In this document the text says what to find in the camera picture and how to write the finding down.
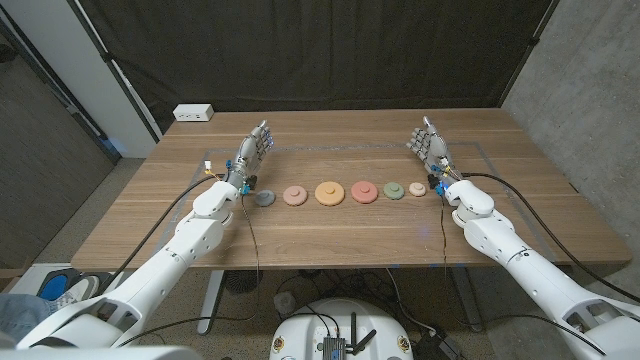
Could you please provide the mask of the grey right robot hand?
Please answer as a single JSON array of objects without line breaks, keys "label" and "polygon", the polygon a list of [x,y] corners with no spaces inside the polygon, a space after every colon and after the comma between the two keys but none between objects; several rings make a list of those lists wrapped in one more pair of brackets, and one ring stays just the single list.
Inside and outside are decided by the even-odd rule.
[{"label": "grey right robot hand", "polygon": [[424,164],[426,171],[447,186],[461,181],[460,172],[455,168],[445,140],[427,116],[424,125],[415,128],[406,146]]}]

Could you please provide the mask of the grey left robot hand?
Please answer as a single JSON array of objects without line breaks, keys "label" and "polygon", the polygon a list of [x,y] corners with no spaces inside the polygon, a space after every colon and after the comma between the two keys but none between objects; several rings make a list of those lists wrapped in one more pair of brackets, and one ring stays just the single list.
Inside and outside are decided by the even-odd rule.
[{"label": "grey left robot hand", "polygon": [[274,141],[266,120],[262,120],[241,142],[230,162],[225,181],[236,187],[241,194],[250,189],[250,179],[255,177]]}]

